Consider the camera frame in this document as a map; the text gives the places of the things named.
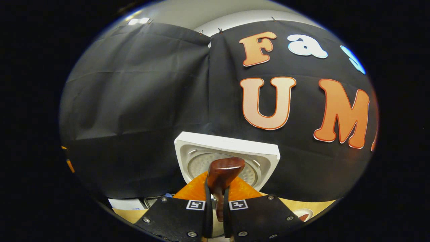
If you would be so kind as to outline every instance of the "paper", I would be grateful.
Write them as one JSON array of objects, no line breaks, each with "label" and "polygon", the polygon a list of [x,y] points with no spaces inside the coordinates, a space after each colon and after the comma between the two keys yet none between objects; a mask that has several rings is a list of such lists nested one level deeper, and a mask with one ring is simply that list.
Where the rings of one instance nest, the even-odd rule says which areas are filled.
[{"label": "paper", "polygon": [[130,223],[136,223],[148,210],[121,210],[113,208],[113,211]]},{"label": "paper", "polygon": [[108,199],[112,208],[122,210],[144,210],[139,199]]}]

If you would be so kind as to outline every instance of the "wrinkled fabric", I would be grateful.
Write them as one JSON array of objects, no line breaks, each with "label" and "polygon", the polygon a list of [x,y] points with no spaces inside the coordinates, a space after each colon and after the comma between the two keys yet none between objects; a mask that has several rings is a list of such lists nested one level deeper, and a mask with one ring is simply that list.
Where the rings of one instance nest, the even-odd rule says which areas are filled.
[{"label": "wrinkled fabric", "polygon": [[[244,67],[239,41],[266,31],[277,35],[271,40],[270,61]],[[338,199],[363,173],[378,124],[376,98],[369,77],[352,66],[341,41],[326,30],[264,21],[211,38],[160,23],[126,25],[108,33],[75,65],[60,104],[62,145],[85,186],[114,199],[177,192],[185,186],[174,146],[182,131],[277,144],[281,159],[261,191],[286,199]],[[293,54],[287,40],[291,34],[314,38],[329,56]],[[239,82],[265,81],[259,109],[271,116],[276,88],[270,79],[278,76],[297,80],[288,121],[278,130],[256,128],[243,116]],[[318,85],[322,78],[341,82],[351,104],[357,89],[369,95],[362,149],[340,144],[338,137],[332,143],[314,139],[325,109]]]}]

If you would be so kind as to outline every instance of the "orange object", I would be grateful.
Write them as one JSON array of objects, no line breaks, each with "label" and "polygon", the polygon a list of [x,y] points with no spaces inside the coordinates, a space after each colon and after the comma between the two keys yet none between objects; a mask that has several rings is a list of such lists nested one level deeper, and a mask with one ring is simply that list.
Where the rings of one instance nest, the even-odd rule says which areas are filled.
[{"label": "orange object", "polygon": [[304,222],[308,216],[309,216],[309,214],[305,214],[305,215],[300,217],[300,220]]},{"label": "orange object", "polygon": [[70,160],[66,160],[66,162],[69,165],[69,168],[72,171],[72,173],[75,173],[75,169],[73,169],[72,162],[70,162]]},{"label": "orange object", "polygon": [[[176,199],[186,199],[186,200],[197,200],[205,201],[205,182],[208,176],[208,172],[201,173],[198,177],[194,178],[190,183],[184,186],[179,192],[177,192],[173,197]],[[229,201],[251,199],[263,196],[257,190],[255,190],[251,185],[246,183],[240,177],[236,177],[230,183],[230,191],[228,193]]]},{"label": "orange object", "polygon": [[369,118],[369,96],[361,89],[357,90],[354,104],[351,106],[343,85],[332,79],[321,79],[319,87],[326,93],[326,110],[321,128],[315,130],[313,137],[324,142],[336,139],[334,128],[339,127],[339,142],[343,144],[348,139],[352,148],[361,149],[365,143],[367,122]]},{"label": "orange object", "polygon": [[240,177],[236,177],[230,183],[230,191],[228,193],[229,201],[252,199],[263,196],[257,190],[255,190],[251,185],[246,183]]},{"label": "orange object", "polygon": [[176,199],[206,201],[205,182],[208,172],[201,173],[184,186],[173,197]]}]

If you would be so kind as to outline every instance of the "black fabric backdrop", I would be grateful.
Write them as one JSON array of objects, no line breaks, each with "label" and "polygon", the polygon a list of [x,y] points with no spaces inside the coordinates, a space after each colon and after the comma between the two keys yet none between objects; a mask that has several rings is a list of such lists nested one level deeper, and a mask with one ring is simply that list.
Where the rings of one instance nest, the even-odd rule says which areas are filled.
[{"label": "black fabric backdrop", "polygon": [[[239,40],[266,31],[277,35],[270,61],[244,67]],[[291,34],[313,37],[329,56],[293,54]],[[289,21],[249,23],[211,38],[160,23],[112,28],[83,54],[64,87],[61,138],[75,174],[114,199],[177,192],[185,182],[173,141],[188,131],[277,144],[281,160],[262,192],[299,201],[338,199],[364,171],[378,124],[369,78],[354,68],[341,44],[323,29]],[[297,80],[289,119],[278,130],[256,128],[243,116],[239,82],[265,80],[259,108],[270,116],[276,89],[269,80],[278,76]],[[340,144],[338,137],[332,143],[314,139],[324,116],[322,78],[341,82],[351,104],[357,89],[369,95],[362,149]]]},{"label": "black fabric backdrop", "polygon": [[[5,2],[6,29],[13,31],[4,48],[4,234],[11,234],[10,241],[155,241],[92,201],[68,169],[58,138],[64,81],[91,39],[127,2],[31,1],[16,9],[15,3]],[[333,31],[359,57],[375,81],[381,125],[372,161],[351,192],[330,212],[281,241],[429,241],[425,224],[411,219],[426,211],[428,200],[423,195],[428,163],[423,50],[428,37],[420,24],[428,18],[425,4],[287,4]]]}]

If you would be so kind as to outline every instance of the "bolt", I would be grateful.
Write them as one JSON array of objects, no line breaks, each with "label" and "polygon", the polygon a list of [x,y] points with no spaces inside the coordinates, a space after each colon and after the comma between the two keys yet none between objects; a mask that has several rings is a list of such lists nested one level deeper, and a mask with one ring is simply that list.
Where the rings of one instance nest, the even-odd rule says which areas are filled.
[{"label": "bolt", "polygon": [[187,235],[190,237],[197,237],[197,234],[195,232],[188,232]]}]

